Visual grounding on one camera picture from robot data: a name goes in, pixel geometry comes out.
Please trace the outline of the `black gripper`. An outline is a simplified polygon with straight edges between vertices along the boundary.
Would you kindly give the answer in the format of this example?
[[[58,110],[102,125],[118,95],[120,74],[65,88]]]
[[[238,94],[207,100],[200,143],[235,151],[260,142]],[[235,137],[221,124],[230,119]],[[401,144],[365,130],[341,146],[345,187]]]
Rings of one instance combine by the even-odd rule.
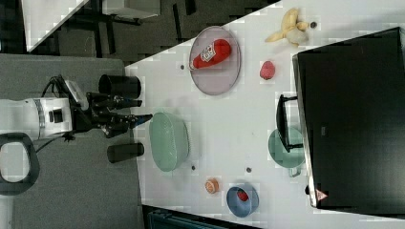
[[[109,94],[86,93],[86,101],[89,107],[81,108],[78,105],[72,107],[73,133],[86,133],[92,129],[100,129],[107,138],[127,133],[151,120],[151,114],[117,114],[109,116],[110,109],[121,110],[124,108],[140,107],[141,100],[131,98],[115,98]]]

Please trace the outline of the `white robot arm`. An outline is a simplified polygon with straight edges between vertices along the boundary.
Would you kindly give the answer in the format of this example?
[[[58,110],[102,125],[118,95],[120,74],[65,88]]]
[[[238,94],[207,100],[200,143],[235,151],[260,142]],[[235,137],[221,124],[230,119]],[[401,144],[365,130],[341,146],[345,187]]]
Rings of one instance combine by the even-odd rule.
[[[100,129],[107,138],[126,133],[153,118],[151,114],[118,114],[115,110],[139,107],[141,100],[120,95],[87,93],[87,107],[72,97],[1,100],[1,133],[23,133],[32,141]]]

